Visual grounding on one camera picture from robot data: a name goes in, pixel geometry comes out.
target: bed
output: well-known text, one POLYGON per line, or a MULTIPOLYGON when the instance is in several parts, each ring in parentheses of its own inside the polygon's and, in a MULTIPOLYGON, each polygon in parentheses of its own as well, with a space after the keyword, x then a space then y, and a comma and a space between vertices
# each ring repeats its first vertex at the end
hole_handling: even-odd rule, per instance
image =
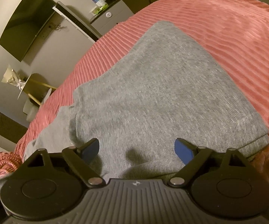
MULTIPOLYGON (((80 84, 105 73, 160 20, 173 22, 199 42, 227 71, 269 128, 269 5, 257 0, 159 0, 99 39, 40 108, 12 153, 0 153, 0 175, 22 164, 27 144, 61 106, 72 104, 80 84)), ((253 166, 269 181, 269 145, 253 166)))

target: leg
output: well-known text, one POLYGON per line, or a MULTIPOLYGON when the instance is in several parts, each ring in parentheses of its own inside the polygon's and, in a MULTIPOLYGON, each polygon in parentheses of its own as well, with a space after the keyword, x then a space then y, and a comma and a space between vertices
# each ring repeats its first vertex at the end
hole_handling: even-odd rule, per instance
POLYGON ((45 87, 49 87, 49 88, 51 88, 51 89, 55 89, 55 90, 57 89, 56 87, 53 87, 53 86, 48 85, 48 84, 43 83, 43 82, 38 82, 38 81, 36 81, 36 80, 34 80, 34 79, 29 79, 29 81, 32 81, 32 82, 37 83, 37 84, 39 84, 39 85, 43 85, 43 86, 45 86, 45 87))
POLYGON ((37 104, 39 104, 39 106, 42 106, 42 103, 40 101, 38 101, 35 97, 33 97, 32 94, 28 93, 29 98, 33 99, 37 104))

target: white chair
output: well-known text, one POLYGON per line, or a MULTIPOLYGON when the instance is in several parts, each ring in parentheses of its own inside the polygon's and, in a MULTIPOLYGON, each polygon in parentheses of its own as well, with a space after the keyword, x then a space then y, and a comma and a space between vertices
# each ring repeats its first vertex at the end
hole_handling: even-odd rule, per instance
MULTIPOLYGON (((46 102, 46 100, 51 95, 51 91, 52 91, 51 88, 47 91, 47 94, 45 95, 44 99, 41 102, 42 105, 46 102)), ((35 119, 35 116, 38 113, 38 111, 39 111, 39 105, 33 104, 30 101, 30 98, 27 98, 24 108, 23 108, 23 112, 27 115, 27 121, 32 122, 35 119)))

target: dresser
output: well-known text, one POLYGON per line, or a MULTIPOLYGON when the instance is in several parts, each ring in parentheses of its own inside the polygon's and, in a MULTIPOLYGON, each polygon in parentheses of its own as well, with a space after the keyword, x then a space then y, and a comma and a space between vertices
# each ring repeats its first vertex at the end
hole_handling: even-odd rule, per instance
POLYGON ((91 19, 90 24, 101 35, 105 35, 115 25, 126 21, 132 15, 133 12, 129 9, 129 7, 122 0, 117 0, 112 4, 109 4, 109 7, 101 14, 94 16, 91 19))

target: tv screen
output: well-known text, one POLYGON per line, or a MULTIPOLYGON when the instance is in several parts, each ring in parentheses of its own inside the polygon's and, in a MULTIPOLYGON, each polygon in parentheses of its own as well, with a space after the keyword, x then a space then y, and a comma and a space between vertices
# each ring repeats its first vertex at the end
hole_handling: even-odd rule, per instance
POLYGON ((22 0, 0 38, 0 45, 19 61, 54 14, 53 0, 22 0))

